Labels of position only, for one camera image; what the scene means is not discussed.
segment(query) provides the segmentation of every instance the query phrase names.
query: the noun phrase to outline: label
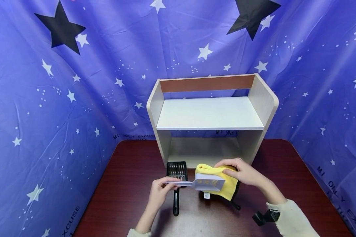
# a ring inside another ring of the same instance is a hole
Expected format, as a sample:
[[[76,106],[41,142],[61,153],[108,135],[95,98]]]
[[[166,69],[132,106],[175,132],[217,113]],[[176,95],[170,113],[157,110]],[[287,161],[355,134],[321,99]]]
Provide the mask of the label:
[[[210,193],[204,193],[204,199],[210,199]]]

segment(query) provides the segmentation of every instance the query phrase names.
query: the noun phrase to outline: fabric backdrop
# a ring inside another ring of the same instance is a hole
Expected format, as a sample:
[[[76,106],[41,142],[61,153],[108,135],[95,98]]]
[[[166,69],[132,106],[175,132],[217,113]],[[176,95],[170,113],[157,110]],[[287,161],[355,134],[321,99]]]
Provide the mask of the fabric backdrop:
[[[74,232],[118,142],[154,139],[157,78],[255,72],[280,100],[266,137],[356,235],[356,0],[1,0],[0,236]]]

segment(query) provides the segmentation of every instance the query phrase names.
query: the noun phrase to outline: sleeve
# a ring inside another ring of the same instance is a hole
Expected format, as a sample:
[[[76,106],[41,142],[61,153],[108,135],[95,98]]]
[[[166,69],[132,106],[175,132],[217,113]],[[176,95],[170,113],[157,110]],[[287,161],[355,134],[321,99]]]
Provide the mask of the sleeve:
[[[266,203],[268,209],[280,212],[276,222],[277,229],[283,237],[320,237],[311,226],[302,210],[292,200],[285,204]]]
[[[127,237],[151,237],[150,232],[146,234],[140,234],[135,229],[130,229]]]

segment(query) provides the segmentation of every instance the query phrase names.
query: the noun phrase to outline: shelf board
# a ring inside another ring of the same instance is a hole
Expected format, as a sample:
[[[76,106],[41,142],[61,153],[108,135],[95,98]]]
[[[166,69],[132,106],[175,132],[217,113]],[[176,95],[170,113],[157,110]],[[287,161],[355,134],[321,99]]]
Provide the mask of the shelf board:
[[[198,164],[214,166],[222,159],[240,157],[236,137],[173,137],[168,161],[186,161],[188,168]]]
[[[247,96],[170,99],[163,102],[157,130],[263,130]]]

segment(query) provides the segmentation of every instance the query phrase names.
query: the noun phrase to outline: dark red table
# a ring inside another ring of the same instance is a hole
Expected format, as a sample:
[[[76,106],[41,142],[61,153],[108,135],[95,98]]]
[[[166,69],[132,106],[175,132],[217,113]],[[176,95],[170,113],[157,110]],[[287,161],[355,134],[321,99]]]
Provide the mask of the dark red table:
[[[321,237],[352,234],[321,190],[292,145],[285,140],[264,140],[253,167],[276,183],[294,200]],[[75,231],[75,237],[125,237],[135,227],[148,200],[151,182],[166,175],[154,141],[123,141],[116,148],[103,177]],[[194,170],[189,171],[193,180]],[[258,189],[241,185],[236,211],[228,201],[190,188],[180,191],[180,214],[172,213],[173,193],[168,194],[153,224],[155,237],[275,237],[274,224],[258,227],[252,215],[265,211]]]

